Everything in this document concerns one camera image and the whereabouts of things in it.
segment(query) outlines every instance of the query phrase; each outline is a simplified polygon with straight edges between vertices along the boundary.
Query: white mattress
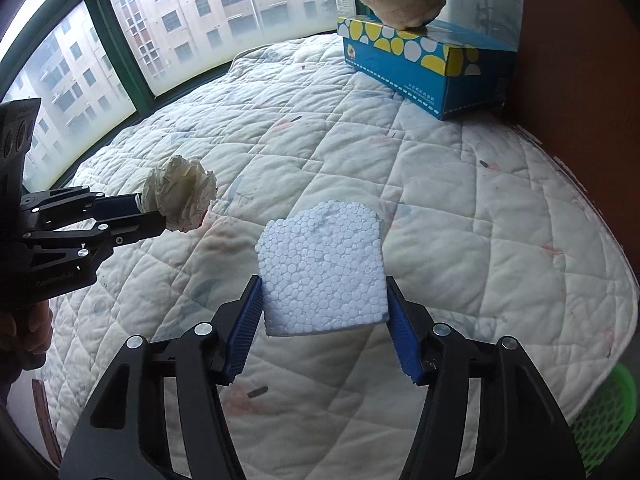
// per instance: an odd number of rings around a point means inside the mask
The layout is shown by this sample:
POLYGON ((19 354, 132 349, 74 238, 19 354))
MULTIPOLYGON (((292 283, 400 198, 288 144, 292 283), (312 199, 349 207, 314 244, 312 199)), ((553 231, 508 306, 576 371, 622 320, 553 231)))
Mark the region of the white mattress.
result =
MULTIPOLYGON (((433 119, 347 67, 336 36, 239 59, 124 130, 72 184, 135 192, 174 153, 218 178, 204 225, 117 248, 95 285, 52 302, 43 376, 63 449, 129 335, 174 337, 210 319, 258 271, 266 223, 325 200, 383 218, 385 272, 436 320, 479 340, 516 336, 569 420, 635 330, 638 288, 619 245, 539 147, 488 114, 433 119)), ((385 326, 267 338, 261 325, 222 393, 251 479, 398 478, 424 396, 385 326)), ((477 403, 474 388, 470 413, 477 403)), ((461 470, 472 461, 467 429, 461 470)))

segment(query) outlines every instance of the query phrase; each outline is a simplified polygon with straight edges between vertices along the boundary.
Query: wooden bed frame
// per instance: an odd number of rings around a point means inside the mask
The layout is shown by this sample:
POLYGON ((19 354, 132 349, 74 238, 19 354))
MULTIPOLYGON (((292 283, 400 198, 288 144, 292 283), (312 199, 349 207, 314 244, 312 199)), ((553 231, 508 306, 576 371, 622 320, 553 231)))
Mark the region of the wooden bed frame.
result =
POLYGON ((640 271, 640 30, 620 0, 524 0, 506 119, 571 170, 640 271))

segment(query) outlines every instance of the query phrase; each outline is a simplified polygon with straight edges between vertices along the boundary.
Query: blue tissue box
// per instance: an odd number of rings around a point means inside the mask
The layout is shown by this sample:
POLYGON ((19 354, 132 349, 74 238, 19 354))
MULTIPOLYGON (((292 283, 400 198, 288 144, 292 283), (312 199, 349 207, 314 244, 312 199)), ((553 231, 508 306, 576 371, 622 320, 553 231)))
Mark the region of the blue tissue box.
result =
POLYGON ((495 38, 434 20, 409 32, 375 16, 338 18, 344 60, 443 120, 504 102, 516 49, 495 38))

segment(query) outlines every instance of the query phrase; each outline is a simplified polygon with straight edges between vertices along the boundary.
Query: crumpled tissue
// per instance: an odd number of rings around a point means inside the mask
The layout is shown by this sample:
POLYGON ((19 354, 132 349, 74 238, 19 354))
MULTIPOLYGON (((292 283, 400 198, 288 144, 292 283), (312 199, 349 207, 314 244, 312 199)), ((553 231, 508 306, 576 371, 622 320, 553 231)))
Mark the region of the crumpled tissue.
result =
POLYGON ((210 202, 216 198, 216 177, 197 159, 172 157, 162 168, 153 168, 138 201, 140 211, 159 211, 169 231, 183 233, 202 225, 210 202))

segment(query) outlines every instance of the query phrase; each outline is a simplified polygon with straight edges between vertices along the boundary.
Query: white foam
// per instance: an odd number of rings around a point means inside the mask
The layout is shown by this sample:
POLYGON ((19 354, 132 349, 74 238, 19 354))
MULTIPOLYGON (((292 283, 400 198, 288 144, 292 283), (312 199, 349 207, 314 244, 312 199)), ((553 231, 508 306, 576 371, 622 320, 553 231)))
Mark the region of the white foam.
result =
POLYGON ((375 213, 358 203, 319 203, 270 221, 255 247, 267 335, 344 330, 388 320, 375 213))

